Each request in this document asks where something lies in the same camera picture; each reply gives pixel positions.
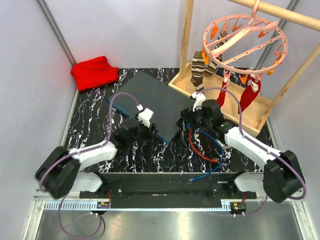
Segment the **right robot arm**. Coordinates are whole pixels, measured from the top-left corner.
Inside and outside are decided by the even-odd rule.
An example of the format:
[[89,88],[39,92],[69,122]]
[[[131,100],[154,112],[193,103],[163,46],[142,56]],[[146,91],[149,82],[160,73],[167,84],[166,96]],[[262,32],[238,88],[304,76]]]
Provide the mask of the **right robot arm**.
[[183,109],[176,124],[183,131],[204,131],[214,140],[246,155],[263,170],[262,173],[239,173],[227,185],[232,198],[239,198],[244,192],[264,193],[274,202],[282,203],[306,188],[297,156],[292,151],[282,152],[252,137],[238,124],[225,119],[215,100]]

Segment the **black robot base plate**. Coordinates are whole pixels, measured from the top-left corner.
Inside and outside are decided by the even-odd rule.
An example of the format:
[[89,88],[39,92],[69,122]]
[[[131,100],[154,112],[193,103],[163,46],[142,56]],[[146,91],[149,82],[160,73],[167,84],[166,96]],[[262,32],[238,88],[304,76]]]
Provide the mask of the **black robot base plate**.
[[276,203],[292,195],[290,181],[280,172],[106,173],[96,192],[82,190],[81,199],[111,198],[115,211],[229,211],[229,201],[257,199],[266,194]]

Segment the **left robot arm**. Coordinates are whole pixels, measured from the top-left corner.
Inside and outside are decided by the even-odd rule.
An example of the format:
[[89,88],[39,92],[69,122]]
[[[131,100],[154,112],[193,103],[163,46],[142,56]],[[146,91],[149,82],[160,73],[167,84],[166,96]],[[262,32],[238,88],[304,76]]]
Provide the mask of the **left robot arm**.
[[111,137],[100,143],[73,150],[56,147],[36,171],[35,179],[54,199],[63,198],[72,190],[91,192],[95,197],[103,198],[108,193],[105,180],[98,173],[82,170],[114,159],[133,142],[152,139],[157,132],[155,123],[146,126],[137,119],[129,118]]

